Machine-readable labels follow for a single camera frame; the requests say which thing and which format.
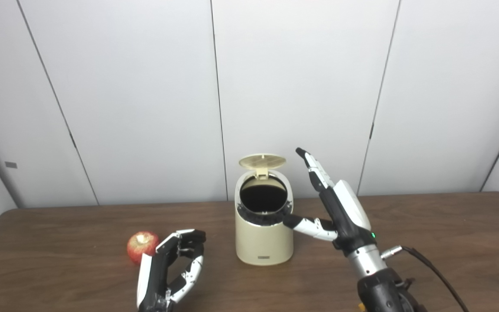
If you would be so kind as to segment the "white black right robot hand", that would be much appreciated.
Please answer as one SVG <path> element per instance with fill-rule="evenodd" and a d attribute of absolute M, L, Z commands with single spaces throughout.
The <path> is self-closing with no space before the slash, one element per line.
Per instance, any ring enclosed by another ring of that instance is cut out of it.
<path fill-rule="evenodd" d="M 311 185 L 319 194 L 330 219 L 312 219 L 290 214 L 283 218 L 283 225 L 315 239 L 331 241 L 334 248 L 340 250 L 345 257 L 361 247 L 375 246 L 377 242 L 368 216 L 349 183 L 345 180 L 333 182 L 309 152 L 299 147 L 295 152 L 304 160 Z"/>

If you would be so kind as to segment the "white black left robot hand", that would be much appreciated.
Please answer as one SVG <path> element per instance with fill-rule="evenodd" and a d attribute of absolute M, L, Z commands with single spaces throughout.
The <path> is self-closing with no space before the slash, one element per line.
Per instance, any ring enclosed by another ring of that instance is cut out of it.
<path fill-rule="evenodd" d="M 139 312 L 172 312 L 193 289 L 204 264 L 205 231 L 178 230 L 154 249 L 143 254 L 137 281 L 136 306 Z M 189 260 L 185 270 L 168 283 L 168 269 L 179 257 Z"/>

